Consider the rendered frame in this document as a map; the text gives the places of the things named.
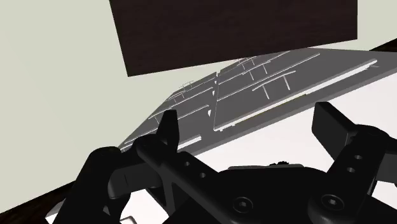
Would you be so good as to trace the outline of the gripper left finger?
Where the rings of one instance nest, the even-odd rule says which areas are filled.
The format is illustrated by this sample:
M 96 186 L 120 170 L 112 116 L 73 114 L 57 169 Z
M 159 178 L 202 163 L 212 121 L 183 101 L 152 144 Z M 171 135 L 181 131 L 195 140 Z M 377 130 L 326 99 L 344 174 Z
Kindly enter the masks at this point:
M 168 110 L 155 134 L 131 149 L 91 152 L 53 224 L 121 224 L 130 194 L 149 189 L 164 206 L 164 224 L 237 224 L 230 199 L 215 185 L 219 174 L 187 152 L 177 151 L 177 113 Z

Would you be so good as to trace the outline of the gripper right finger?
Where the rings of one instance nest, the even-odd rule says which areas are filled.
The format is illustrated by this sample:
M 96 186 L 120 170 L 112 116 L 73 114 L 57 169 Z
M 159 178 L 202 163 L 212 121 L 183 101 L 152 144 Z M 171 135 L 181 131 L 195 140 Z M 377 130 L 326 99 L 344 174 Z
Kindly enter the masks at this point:
M 378 181 L 397 186 L 397 139 L 329 102 L 315 104 L 312 133 L 333 159 L 308 202 L 312 224 L 397 224 L 397 209 L 372 196 Z

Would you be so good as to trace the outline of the grey cabinet with drawers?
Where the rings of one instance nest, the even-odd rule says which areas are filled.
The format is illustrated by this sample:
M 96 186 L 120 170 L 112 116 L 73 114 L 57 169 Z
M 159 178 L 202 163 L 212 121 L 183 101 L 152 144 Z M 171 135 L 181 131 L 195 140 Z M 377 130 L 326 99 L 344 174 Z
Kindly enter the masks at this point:
M 120 145 L 178 114 L 179 146 L 197 155 L 397 73 L 397 52 L 301 48 L 238 60 L 172 93 Z

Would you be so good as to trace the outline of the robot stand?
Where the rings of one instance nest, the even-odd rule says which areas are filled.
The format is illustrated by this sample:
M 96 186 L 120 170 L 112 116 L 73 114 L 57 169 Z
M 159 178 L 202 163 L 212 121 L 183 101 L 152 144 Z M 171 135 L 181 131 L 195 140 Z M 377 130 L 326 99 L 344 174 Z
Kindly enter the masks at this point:
M 109 3 L 129 76 L 358 37 L 358 0 Z

